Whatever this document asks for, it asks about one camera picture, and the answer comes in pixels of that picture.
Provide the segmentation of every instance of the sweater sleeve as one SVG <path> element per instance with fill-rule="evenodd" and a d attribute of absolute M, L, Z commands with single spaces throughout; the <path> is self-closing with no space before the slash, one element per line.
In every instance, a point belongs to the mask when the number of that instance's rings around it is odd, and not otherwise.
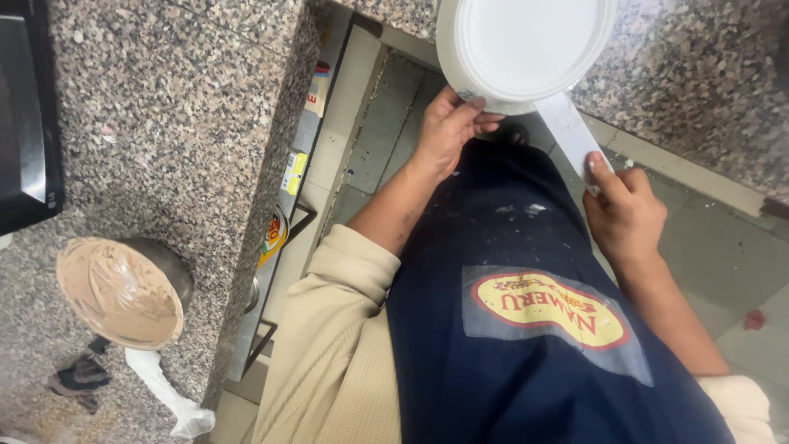
<path fill-rule="evenodd" d="M 253 442 L 313 442 L 356 349 L 362 326 L 380 312 L 400 261 L 335 225 L 307 276 L 287 292 Z"/>
<path fill-rule="evenodd" d="M 737 444 L 775 444 L 770 403 L 759 385 L 745 376 L 696 378 L 720 410 Z"/>

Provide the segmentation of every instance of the nameru logo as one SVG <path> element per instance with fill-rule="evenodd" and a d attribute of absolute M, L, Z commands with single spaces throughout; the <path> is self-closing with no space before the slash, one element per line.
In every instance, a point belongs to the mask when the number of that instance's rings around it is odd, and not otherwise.
<path fill-rule="evenodd" d="M 539 273 L 496 274 L 479 279 L 473 299 L 499 320 L 522 328 L 559 328 L 584 348 L 605 350 L 627 342 L 622 319 L 596 296 Z"/>

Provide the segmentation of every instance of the can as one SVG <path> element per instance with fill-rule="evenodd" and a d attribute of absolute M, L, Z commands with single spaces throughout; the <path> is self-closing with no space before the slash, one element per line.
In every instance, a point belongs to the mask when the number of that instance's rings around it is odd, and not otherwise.
<path fill-rule="evenodd" d="M 290 226 L 288 225 L 288 218 L 285 216 L 285 210 L 283 210 L 278 203 L 274 206 L 274 212 L 271 214 L 271 220 L 266 230 L 266 239 L 264 239 L 263 246 L 260 248 L 260 259 L 257 262 L 258 267 L 285 245 L 285 241 L 287 241 L 290 232 L 289 228 Z"/>

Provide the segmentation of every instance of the hand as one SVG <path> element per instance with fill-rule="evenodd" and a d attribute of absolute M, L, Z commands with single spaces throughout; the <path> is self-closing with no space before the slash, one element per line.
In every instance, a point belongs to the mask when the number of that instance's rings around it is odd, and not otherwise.
<path fill-rule="evenodd" d="M 652 193 L 644 170 L 612 173 L 603 155 L 591 152 L 589 170 L 601 189 L 584 193 L 584 208 L 592 238 L 616 271 L 660 259 L 657 243 L 666 221 L 666 205 Z"/>
<path fill-rule="evenodd" d="M 424 110 L 421 134 L 409 164 L 438 181 L 449 177 L 458 166 L 463 145 L 475 134 L 499 128 L 502 115 L 482 112 L 484 97 L 464 102 L 449 85 Z"/>

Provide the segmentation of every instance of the navy blue apron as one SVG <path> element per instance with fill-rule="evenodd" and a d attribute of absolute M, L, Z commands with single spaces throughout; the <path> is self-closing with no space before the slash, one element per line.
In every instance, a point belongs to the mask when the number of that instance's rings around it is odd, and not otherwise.
<path fill-rule="evenodd" d="M 402 441 L 733 442 L 592 254 L 550 158 L 472 140 L 387 299 Z"/>

